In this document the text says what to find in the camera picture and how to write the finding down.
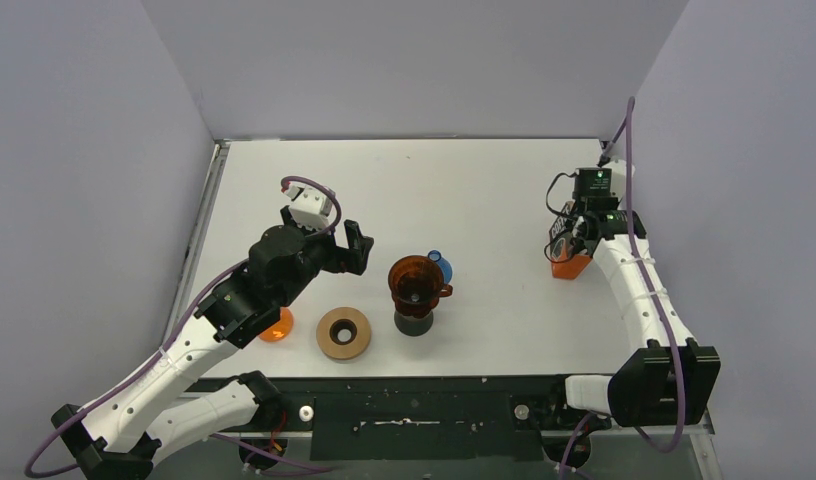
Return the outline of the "orange translucent dripper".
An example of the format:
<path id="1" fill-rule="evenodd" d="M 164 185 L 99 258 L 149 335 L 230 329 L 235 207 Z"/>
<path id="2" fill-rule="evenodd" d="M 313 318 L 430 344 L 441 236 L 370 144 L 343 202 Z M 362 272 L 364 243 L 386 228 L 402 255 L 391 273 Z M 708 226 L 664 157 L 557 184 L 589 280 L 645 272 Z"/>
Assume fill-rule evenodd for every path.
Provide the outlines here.
<path id="1" fill-rule="evenodd" d="M 285 339 L 293 330 L 294 316 L 292 312 L 282 307 L 280 309 L 279 320 L 272 326 L 265 329 L 258 335 L 258 338 L 264 342 L 274 343 Z"/>

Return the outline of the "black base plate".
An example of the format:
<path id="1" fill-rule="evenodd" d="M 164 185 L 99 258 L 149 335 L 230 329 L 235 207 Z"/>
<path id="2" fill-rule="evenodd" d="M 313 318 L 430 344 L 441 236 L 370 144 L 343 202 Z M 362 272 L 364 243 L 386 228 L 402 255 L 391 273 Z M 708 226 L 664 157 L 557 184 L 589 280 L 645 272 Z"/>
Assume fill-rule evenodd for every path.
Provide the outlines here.
<path id="1" fill-rule="evenodd" d="M 279 397 L 223 434 L 311 443 L 312 461 L 537 461 L 563 448 L 584 417 L 565 403 L 561 375 L 273 378 Z"/>

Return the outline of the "amber plastic coffee dripper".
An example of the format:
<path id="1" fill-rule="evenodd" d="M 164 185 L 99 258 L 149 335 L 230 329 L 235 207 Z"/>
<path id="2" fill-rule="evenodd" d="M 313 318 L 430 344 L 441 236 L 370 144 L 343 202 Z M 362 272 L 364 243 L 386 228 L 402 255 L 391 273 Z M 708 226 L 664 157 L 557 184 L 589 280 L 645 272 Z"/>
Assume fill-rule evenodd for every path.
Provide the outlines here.
<path id="1" fill-rule="evenodd" d="M 453 287 L 440 267 L 427 257 L 409 255 L 396 261 L 388 272 L 388 287 L 395 311 L 402 316 L 423 318 L 452 295 Z"/>

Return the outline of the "orange coffee filter box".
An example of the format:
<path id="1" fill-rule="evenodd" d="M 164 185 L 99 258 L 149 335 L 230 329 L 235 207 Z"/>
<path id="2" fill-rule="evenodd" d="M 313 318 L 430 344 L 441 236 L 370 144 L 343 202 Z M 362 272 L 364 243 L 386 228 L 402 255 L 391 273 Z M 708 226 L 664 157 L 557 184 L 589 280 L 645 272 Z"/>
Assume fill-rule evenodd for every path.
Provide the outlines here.
<path id="1" fill-rule="evenodd" d="M 576 217 L 568 219 L 574 213 L 575 202 L 567 201 L 551 225 L 549 243 L 544 253 L 549 260 L 554 278 L 574 280 L 591 263 L 592 253 L 586 239 L 587 223 Z"/>

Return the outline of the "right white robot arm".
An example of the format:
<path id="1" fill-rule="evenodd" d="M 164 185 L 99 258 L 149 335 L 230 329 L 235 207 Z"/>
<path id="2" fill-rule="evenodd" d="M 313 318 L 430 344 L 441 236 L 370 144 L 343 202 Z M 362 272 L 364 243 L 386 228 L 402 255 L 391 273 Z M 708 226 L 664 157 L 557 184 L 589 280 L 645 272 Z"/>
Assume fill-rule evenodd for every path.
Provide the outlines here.
<path id="1" fill-rule="evenodd" d="M 572 375 L 567 404 L 612 417 L 623 427 L 694 425 L 720 371 L 716 349 L 684 325 L 656 271 L 647 231 L 621 208 L 610 168 L 581 168 L 565 206 L 553 267 L 574 279 L 595 263 L 605 276 L 629 338 L 630 357 L 611 375 Z"/>

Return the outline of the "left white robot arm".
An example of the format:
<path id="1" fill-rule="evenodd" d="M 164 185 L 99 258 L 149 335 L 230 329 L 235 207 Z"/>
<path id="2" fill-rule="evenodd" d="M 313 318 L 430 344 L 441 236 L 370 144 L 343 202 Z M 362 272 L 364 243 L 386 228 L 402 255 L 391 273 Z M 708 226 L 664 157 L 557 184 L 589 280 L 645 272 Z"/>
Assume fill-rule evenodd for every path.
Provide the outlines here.
<path id="1" fill-rule="evenodd" d="M 214 433 L 247 423 L 264 430 L 280 414 L 279 393 L 258 372 L 226 380 L 217 391 L 173 403 L 215 365 L 280 318 L 321 272 L 362 275 L 374 240 L 344 223 L 348 245 L 309 236 L 294 224 L 266 230 L 246 260 L 200 293 L 182 322 L 129 380 L 53 417 L 57 433 L 88 479 L 144 479 L 161 461 Z"/>

